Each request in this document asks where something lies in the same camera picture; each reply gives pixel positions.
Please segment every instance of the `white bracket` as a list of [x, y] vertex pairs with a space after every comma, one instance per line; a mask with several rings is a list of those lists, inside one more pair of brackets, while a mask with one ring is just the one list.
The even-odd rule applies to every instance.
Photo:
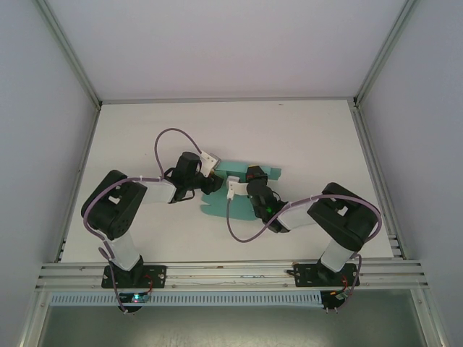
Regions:
[[313, 201], [309, 201], [303, 205], [289, 208], [280, 214], [278, 221], [288, 230], [295, 229], [299, 226], [316, 224], [313, 218], [307, 214], [307, 210], [313, 203]]
[[211, 171], [216, 168], [220, 163], [220, 158], [214, 154], [208, 154], [204, 151], [201, 152], [201, 173], [208, 177]]
[[143, 197], [142, 204], [152, 204], [154, 202], [169, 203], [172, 201], [176, 188], [171, 182], [163, 179], [160, 182], [142, 181], [141, 183], [148, 188]]
[[240, 183], [238, 177], [228, 176], [226, 179], [226, 186], [229, 188], [229, 192], [226, 195], [227, 199], [232, 200], [235, 194], [247, 195], [247, 183]]

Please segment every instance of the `white wall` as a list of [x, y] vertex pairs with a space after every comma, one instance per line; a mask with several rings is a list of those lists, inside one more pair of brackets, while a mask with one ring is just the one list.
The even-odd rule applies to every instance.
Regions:
[[404, 0], [49, 0], [101, 100], [352, 97]]
[[0, 346], [53, 260], [94, 107], [31, 1], [0, 1]]
[[407, 245], [463, 344], [463, 1], [423, 0], [364, 105]]

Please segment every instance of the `metal rail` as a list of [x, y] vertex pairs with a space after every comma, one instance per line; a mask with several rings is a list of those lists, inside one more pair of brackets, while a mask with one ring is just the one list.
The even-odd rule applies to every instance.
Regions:
[[357, 106], [365, 101], [368, 93], [371, 91], [373, 85], [375, 84], [376, 79], [383, 70], [384, 64], [387, 62], [395, 45], [397, 44], [397, 41], [400, 39], [400, 36], [404, 32], [404, 29], [407, 26], [413, 11], [416, 9], [419, 3], [420, 0], [405, 1], [399, 16], [392, 26], [391, 31], [389, 31], [386, 40], [378, 52], [378, 55], [375, 57], [375, 61], [373, 62], [370, 70], [363, 80], [362, 85], [360, 86], [359, 91], [357, 92], [357, 96], [355, 97], [355, 103]]
[[64, 30], [59, 24], [56, 15], [53, 13], [53, 10], [47, 0], [32, 0], [32, 2], [37, 7], [38, 12], [41, 14], [43, 21], [45, 22], [48, 30], [50, 31], [51, 36], [55, 39], [58, 47], [61, 49], [61, 52], [66, 58], [69, 67], [74, 72], [77, 80], [87, 94], [87, 96], [92, 100], [95, 107], [100, 110], [101, 102], [98, 98], [98, 95], [95, 91], [95, 88], [92, 85], [92, 82], [85, 73], [82, 64], [80, 63], [74, 49], [72, 49], [71, 43], [69, 42]]
[[[299, 261], [313, 263], [316, 261]], [[293, 261], [163, 263], [167, 266], [164, 289], [156, 291], [300, 291], [286, 273]], [[106, 263], [44, 264], [35, 290], [49, 292], [112, 291], [101, 288]], [[364, 260], [358, 290], [428, 288], [416, 260], [401, 258]], [[336, 290], [313, 287], [307, 290]]]

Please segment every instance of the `enclosure wall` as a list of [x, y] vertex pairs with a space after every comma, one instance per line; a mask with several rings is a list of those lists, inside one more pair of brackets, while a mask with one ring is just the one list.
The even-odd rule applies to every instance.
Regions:
[[31, 1], [0, 2], [0, 346], [54, 259], [95, 108]]
[[463, 342], [463, 2], [423, 0], [363, 104], [412, 255]]

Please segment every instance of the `red wire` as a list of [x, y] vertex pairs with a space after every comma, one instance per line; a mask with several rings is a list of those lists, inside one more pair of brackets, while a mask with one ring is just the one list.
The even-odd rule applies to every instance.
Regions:
[[143, 277], [144, 278], [149, 278], [149, 280], [150, 280], [150, 290], [146, 292], [146, 294], [148, 294], [151, 291], [153, 291], [153, 279], [149, 275], [144, 275]]
[[342, 284], [344, 284], [344, 290], [346, 290], [347, 287], [349, 286], [349, 283], [347, 282], [347, 277], [345, 275], [342, 275], [341, 282], [342, 282]]

